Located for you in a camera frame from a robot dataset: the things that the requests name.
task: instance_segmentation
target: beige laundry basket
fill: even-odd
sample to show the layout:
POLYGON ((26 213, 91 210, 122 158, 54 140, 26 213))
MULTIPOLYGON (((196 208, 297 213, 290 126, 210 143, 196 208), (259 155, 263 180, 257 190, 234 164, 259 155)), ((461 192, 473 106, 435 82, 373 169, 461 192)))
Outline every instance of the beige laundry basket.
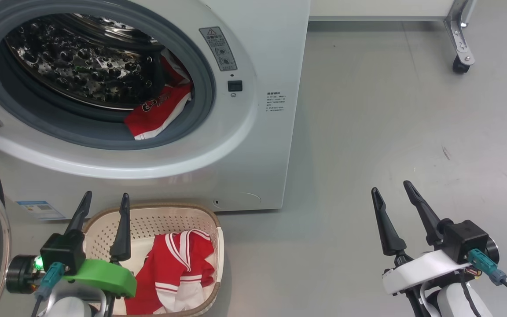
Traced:
MULTIPOLYGON (((117 234, 121 215, 118 208, 101 211, 89 220, 83 232, 86 233, 85 252, 87 258, 109 260, 109 249, 117 234)), ((199 316, 208 311, 217 299, 224 266, 224 236, 216 215, 198 205, 178 203, 157 203, 135 205, 130 208, 130 234, 132 257, 121 262, 123 267, 137 273, 143 259, 153 245, 155 235, 200 229, 211 237, 215 249, 214 290, 199 307, 179 313, 164 313, 161 316, 183 317, 199 316)))

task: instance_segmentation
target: warning label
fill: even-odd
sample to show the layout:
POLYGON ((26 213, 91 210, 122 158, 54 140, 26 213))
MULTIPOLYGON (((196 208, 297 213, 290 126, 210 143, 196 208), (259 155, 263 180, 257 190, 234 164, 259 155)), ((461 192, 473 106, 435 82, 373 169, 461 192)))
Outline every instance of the warning label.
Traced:
POLYGON ((66 219, 64 215, 54 209, 47 201, 17 201, 23 209, 38 220, 59 220, 66 219))
POLYGON ((217 60, 220 70, 237 70, 238 66, 236 66, 232 50, 230 46, 228 46, 228 42, 220 28, 218 26, 213 26, 212 28, 199 29, 199 31, 201 31, 203 38, 205 38, 211 51, 213 51, 213 55, 217 60))
POLYGON ((275 111, 284 111, 285 110, 285 101, 287 96, 285 96, 282 92, 268 92, 267 93, 267 102, 265 103, 265 111, 266 112, 275 112, 275 111))

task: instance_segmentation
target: basket rim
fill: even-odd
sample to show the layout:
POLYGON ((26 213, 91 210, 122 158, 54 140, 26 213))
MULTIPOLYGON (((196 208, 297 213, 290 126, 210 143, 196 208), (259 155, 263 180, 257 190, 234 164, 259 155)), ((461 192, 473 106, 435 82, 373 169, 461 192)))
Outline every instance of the basket rim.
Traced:
MULTIPOLYGON (((217 228, 220 228, 220 222, 218 220, 217 215, 210 210, 207 207, 201 206, 201 205, 195 205, 193 203, 137 203, 135 205, 131 205, 130 210, 135 209, 149 209, 149 208, 191 208, 191 209, 197 209, 200 211, 203 211, 205 214, 209 215, 211 219, 215 222, 215 225, 217 228)), ((93 225, 95 222, 97 222, 101 217, 111 214, 111 213, 118 213, 118 207, 113 208, 107 208, 105 210, 99 211, 97 214, 95 214, 87 223, 83 226, 83 233, 87 233, 87 231, 91 228, 91 225, 93 225)), ((187 317, 187 316, 193 316, 193 315, 201 315, 206 310, 209 309, 209 306, 211 306, 215 299, 217 299, 217 295, 219 293, 220 289, 220 282, 215 282, 215 286, 213 289, 213 292, 211 295, 202 303, 199 305, 199 307, 196 307, 194 309, 189 309, 185 311, 179 311, 175 313, 163 313, 162 316, 165 317, 187 317)), ((113 317, 155 317, 157 315, 113 315, 113 317)))
MULTIPOLYGON (((209 215, 211 219, 215 222, 217 228, 220 228, 220 222, 215 215, 214 211, 210 210, 207 207, 201 205, 195 205, 193 203, 137 203, 136 205, 130 206, 130 211, 135 209, 149 209, 149 208, 189 208, 189 209, 197 209, 203 211, 205 214, 209 215)), ((87 223, 83 226, 83 233, 87 233, 95 222, 97 222, 101 217, 111 213, 118 213, 118 207, 107 208, 105 210, 99 211, 93 217, 91 217, 87 223)))

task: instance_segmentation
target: concrete floor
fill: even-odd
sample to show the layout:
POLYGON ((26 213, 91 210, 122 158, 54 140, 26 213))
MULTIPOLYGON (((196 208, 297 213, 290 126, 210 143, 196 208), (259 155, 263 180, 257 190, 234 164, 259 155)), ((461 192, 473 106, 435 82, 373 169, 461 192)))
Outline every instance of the concrete floor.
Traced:
MULTIPOLYGON (((411 316, 405 297, 383 291, 393 259, 370 197, 377 186, 410 255, 431 250, 405 179, 439 217, 485 229, 507 273, 507 2, 479 2, 465 34, 477 64, 457 76, 438 22, 309 27, 284 207, 220 215, 224 278, 206 316, 411 316)), ((14 254, 65 227, 9 212, 14 254)), ((507 315, 507 289, 487 277, 472 285, 507 315)), ((6 293, 0 317, 33 304, 6 293)))

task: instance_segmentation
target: front-loading washing machine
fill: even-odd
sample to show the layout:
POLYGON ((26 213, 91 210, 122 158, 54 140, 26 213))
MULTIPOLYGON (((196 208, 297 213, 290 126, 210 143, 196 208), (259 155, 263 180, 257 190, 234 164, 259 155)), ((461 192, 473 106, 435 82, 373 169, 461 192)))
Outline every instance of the front-loading washing machine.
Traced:
POLYGON ((0 179, 6 203, 69 218, 133 202, 276 209, 310 0, 0 0, 0 179), (193 82, 157 136, 124 123, 165 86, 161 50, 193 82))

